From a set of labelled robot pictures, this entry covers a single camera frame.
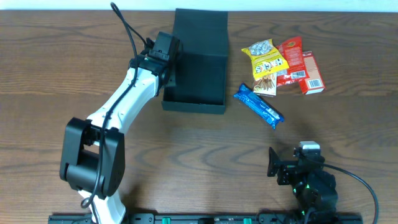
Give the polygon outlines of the black gift box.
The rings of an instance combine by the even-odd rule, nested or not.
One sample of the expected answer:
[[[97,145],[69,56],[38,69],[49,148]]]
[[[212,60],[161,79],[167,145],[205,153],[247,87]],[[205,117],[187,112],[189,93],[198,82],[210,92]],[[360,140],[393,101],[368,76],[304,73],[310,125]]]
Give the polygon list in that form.
[[[166,111],[223,114],[226,109],[228,67],[228,13],[177,9],[173,35],[182,55],[171,78],[175,86],[164,89]]]

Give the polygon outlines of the blue Oreo cookie pack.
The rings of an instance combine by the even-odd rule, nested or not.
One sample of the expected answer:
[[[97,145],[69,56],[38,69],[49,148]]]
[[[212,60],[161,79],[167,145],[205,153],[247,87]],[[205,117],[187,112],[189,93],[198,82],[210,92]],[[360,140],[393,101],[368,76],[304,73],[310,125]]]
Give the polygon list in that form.
[[[248,108],[259,115],[273,129],[275,129],[279,123],[284,122],[284,117],[281,113],[275,110],[261,97],[257,96],[244,83],[239,86],[238,91],[233,95],[233,97],[242,101]]]

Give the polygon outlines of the brown Pocky box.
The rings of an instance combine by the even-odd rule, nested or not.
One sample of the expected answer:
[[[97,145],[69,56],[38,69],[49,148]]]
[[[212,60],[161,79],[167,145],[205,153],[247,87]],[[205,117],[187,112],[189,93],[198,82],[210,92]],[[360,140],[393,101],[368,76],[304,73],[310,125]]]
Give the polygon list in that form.
[[[275,73],[266,75],[257,80],[254,80],[252,85],[253,92],[261,96],[276,96],[277,76]]]

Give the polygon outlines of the red cardboard snack box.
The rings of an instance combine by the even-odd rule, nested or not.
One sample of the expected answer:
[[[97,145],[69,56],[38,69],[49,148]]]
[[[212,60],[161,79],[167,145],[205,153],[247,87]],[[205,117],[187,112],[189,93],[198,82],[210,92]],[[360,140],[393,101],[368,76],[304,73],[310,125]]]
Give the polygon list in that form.
[[[321,93],[326,87],[313,52],[304,52],[303,59],[307,69],[308,78],[299,81],[302,93],[304,95]]]

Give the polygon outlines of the yellow Hacks candy bag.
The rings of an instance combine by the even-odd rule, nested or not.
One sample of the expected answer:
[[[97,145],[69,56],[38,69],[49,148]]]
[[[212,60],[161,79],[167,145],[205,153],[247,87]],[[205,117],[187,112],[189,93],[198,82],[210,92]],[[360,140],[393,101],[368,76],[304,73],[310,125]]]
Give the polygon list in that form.
[[[256,42],[241,51],[251,60],[255,80],[289,68],[287,60],[274,46],[272,39]]]

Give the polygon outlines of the red snack bag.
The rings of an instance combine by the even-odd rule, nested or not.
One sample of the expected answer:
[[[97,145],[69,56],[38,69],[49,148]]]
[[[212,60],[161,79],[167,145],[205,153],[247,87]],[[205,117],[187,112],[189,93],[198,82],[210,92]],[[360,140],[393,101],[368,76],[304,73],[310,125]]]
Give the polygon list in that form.
[[[302,51],[302,38],[296,36],[276,46],[289,68],[277,72],[277,87],[302,81],[309,77]]]

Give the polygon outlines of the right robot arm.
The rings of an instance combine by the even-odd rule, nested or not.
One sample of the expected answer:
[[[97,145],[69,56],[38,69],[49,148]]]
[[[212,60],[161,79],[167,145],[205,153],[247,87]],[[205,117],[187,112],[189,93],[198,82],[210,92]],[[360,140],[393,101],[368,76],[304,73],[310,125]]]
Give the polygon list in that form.
[[[298,201],[300,223],[328,223],[336,213],[338,194],[335,176],[323,170],[325,158],[320,146],[294,148],[296,161],[283,161],[269,148],[267,175],[277,177],[278,185],[289,185]]]

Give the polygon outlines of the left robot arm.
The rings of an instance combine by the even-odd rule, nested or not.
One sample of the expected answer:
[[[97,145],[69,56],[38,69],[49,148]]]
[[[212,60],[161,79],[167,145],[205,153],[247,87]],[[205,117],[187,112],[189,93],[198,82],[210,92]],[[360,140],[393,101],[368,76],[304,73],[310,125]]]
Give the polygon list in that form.
[[[82,197],[92,223],[122,223],[126,207],[119,196],[125,171],[125,135],[145,104],[170,81],[183,50],[181,41],[159,32],[135,54],[123,82],[109,100],[86,119],[65,127],[60,178]]]

